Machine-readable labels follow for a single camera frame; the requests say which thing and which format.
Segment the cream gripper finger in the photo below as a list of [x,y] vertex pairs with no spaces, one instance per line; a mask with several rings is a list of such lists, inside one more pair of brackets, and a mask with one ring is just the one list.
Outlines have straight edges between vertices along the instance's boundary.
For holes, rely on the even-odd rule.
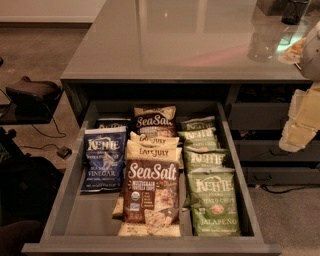
[[320,83],[309,89],[297,89],[292,96],[279,147],[287,152],[298,152],[315,137],[320,130]]

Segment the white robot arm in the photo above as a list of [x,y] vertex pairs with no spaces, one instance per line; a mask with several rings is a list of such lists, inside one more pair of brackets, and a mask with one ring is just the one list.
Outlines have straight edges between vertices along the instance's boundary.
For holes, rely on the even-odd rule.
[[306,91],[297,89],[294,92],[279,141],[282,150],[298,152],[320,130],[320,22],[306,37],[284,50],[278,61],[295,65],[303,77],[312,81]]

